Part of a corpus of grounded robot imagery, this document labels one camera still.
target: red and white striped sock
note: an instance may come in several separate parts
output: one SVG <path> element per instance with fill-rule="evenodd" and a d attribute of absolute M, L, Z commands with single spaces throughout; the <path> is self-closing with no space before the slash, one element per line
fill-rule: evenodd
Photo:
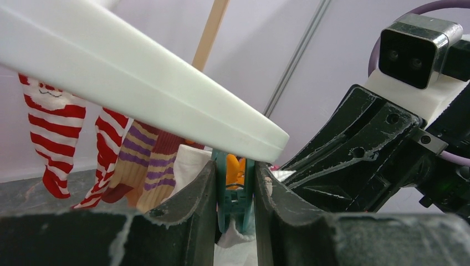
<path fill-rule="evenodd" d="M 121 149 L 127 121 L 126 116 L 103 108 L 95 123 L 98 139 L 95 185 L 88 191 L 85 199 L 72 208 L 93 208 L 100 202 L 103 192 L 109 185 L 110 177 L 114 174 L 114 166 Z"/>
<path fill-rule="evenodd" d="M 85 118 L 85 100 L 19 74 L 28 105 L 31 140 L 45 159 L 43 183 L 56 198 L 68 198 L 67 175 Z"/>

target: striped sock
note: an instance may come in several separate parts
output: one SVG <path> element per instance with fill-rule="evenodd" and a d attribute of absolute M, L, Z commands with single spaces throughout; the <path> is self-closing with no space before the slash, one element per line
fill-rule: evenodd
<path fill-rule="evenodd" d="M 159 130 L 159 138 L 152 150 L 149 168 L 142 186 L 142 195 L 137 202 L 137 209 L 145 213 L 157 207 L 175 188 L 173 164 L 181 144 L 203 149 L 200 144 L 188 142 L 176 135 Z"/>
<path fill-rule="evenodd" d="M 88 191 L 85 198 L 72 208 L 93 208 L 100 202 L 103 192 L 108 187 L 110 177 L 114 173 L 118 159 L 122 136 L 128 118 L 109 109 L 103 108 L 96 120 L 96 136 L 98 148 L 98 167 L 95 185 Z"/>
<path fill-rule="evenodd" d="M 43 183 L 56 198 L 68 198 L 67 175 L 85 118 L 85 100 L 19 74 L 28 105 L 31 141 L 45 159 Z"/>
<path fill-rule="evenodd" d="M 157 129 L 134 121 L 124 142 L 122 143 L 115 171 L 110 179 L 109 187 L 103 194 L 103 201 L 114 203 L 124 197 L 134 188 L 141 186 L 147 167 L 150 153 L 157 140 Z M 134 193 L 128 197 L 129 204 L 134 206 L 140 195 Z"/>

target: brown and purple striped sock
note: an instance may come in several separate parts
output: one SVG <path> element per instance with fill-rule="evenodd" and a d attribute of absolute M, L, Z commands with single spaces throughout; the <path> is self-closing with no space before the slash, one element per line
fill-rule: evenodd
<path fill-rule="evenodd" d="M 142 184 L 142 195 L 137 202 L 137 209 L 144 213 L 157 207 L 175 188 L 173 164 L 180 145 L 204 148 L 197 143 L 188 144 L 185 139 L 163 130 L 157 134 L 159 138 L 150 155 L 147 175 Z"/>
<path fill-rule="evenodd" d="M 150 154 L 158 138 L 158 129 L 134 121 L 122 143 L 119 158 L 103 201 L 114 203 L 134 188 L 139 188 L 145 179 Z"/>

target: white wall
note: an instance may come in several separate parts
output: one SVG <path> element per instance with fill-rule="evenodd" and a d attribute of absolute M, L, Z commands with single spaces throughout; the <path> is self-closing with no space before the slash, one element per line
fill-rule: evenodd
<path fill-rule="evenodd" d="M 115 13 L 187 62 L 192 61 L 213 0 L 122 0 Z M 319 0 L 233 0 L 205 73 L 263 111 Z M 27 109 L 15 73 L 0 68 L 0 182 L 37 177 L 44 166 L 29 140 Z M 95 167 L 89 104 L 75 169 Z"/>
<path fill-rule="evenodd" d="M 271 119 L 290 140 L 279 159 L 292 158 L 327 122 L 353 84 L 367 79 L 369 55 L 382 29 L 402 14 L 429 0 L 333 0 L 308 45 Z M 470 11 L 448 9 L 428 16 L 461 24 L 470 33 Z M 413 188 L 401 190 L 384 211 L 438 211 L 424 209 Z"/>

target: cable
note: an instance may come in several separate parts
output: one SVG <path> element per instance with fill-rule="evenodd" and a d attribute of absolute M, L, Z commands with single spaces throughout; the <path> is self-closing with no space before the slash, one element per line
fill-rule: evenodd
<path fill-rule="evenodd" d="M 431 2 L 429 4 L 424 4 L 420 7 L 417 7 L 406 14 L 417 14 L 421 15 L 427 12 L 436 11 L 440 9 L 446 8 L 465 8 L 470 9 L 470 1 L 469 0 L 439 0 L 435 2 Z M 375 42 L 374 48 L 370 54 L 369 58 L 369 68 L 368 68 L 368 76 L 372 74 L 372 72 L 377 68 L 377 63 L 379 62 L 379 53 L 380 53 L 380 37 Z M 440 157 L 446 161 L 456 163 L 462 166 L 469 166 L 470 167 L 470 159 L 465 157 L 460 157 L 458 155 L 452 154 L 448 151 L 443 151 L 440 154 Z"/>
<path fill-rule="evenodd" d="M 417 7 L 406 14 L 417 14 L 422 15 L 427 12 L 436 11 L 440 9 L 446 8 L 466 8 L 470 9 L 470 1 L 469 0 L 440 0 L 431 2 L 429 4 L 424 4 L 420 7 Z M 368 76 L 372 74 L 372 72 L 377 68 L 377 63 L 379 62 L 379 52 L 380 52 L 380 37 L 376 41 L 374 48 L 372 49 L 372 53 L 370 54 L 369 59 L 369 69 L 368 69 Z"/>

